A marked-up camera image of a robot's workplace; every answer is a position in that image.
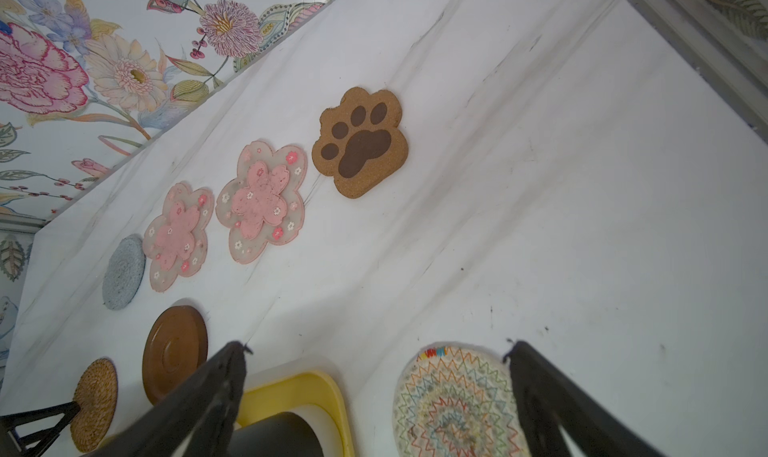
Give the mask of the cork paw print coaster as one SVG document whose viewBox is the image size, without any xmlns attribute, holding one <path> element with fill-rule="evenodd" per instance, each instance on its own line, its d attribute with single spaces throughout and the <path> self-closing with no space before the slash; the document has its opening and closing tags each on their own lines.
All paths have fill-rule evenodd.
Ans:
<svg viewBox="0 0 768 457">
<path fill-rule="evenodd" d="M 399 129 L 401 119 L 401 104 L 391 91 L 349 89 L 338 106 L 320 116 L 320 136 L 312 148 L 315 168 L 332 178 L 344 197 L 362 197 L 406 162 L 409 145 Z"/>
</svg>

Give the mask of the woven rattan round coaster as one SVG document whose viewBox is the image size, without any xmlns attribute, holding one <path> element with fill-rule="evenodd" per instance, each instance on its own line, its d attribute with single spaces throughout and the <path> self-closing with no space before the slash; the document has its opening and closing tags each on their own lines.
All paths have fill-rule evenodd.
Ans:
<svg viewBox="0 0 768 457">
<path fill-rule="evenodd" d="M 105 438 L 118 399 L 118 379 L 109 358 L 93 361 L 81 375 L 73 401 L 80 410 L 70 423 L 72 441 L 81 453 L 94 451 Z"/>
</svg>

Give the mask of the grey round coaster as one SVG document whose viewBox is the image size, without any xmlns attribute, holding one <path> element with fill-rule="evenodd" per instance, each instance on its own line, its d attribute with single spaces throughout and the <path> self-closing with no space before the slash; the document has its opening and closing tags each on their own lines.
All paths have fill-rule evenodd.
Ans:
<svg viewBox="0 0 768 457">
<path fill-rule="evenodd" d="M 102 298 L 107 309 L 127 307 L 141 285 L 146 265 L 142 239 L 129 235 L 121 240 L 109 259 L 102 283 Z"/>
</svg>

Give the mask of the colourful woven round coaster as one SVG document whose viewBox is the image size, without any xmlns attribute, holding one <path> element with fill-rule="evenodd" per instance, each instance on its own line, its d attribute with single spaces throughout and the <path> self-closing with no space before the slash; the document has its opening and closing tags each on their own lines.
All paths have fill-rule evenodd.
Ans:
<svg viewBox="0 0 768 457">
<path fill-rule="evenodd" d="M 528 456 L 508 369 L 479 348 L 440 344 L 404 368 L 393 401 L 401 456 Z"/>
</svg>

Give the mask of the brown wooden round coaster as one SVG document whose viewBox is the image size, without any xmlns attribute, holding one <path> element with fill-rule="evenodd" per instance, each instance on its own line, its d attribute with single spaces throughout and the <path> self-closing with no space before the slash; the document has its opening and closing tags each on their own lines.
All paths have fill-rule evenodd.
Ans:
<svg viewBox="0 0 768 457">
<path fill-rule="evenodd" d="M 142 355 L 145 395 L 156 405 L 191 376 L 206 360 L 208 334 L 193 306 L 172 306 L 154 322 Z"/>
</svg>

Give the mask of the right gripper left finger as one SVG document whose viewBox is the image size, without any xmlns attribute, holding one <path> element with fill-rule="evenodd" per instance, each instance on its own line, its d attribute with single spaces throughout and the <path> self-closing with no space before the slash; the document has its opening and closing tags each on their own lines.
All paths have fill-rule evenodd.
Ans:
<svg viewBox="0 0 768 457">
<path fill-rule="evenodd" d="M 94 456 L 226 456 L 251 350 L 227 343 L 173 392 Z"/>
</svg>

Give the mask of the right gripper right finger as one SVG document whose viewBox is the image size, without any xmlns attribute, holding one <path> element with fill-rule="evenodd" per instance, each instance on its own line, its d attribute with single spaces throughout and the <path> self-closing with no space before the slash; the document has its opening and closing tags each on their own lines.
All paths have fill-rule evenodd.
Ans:
<svg viewBox="0 0 768 457">
<path fill-rule="evenodd" d="M 585 456 L 658 456 L 525 341 L 504 355 L 530 454 L 569 456 L 564 434 Z"/>
</svg>

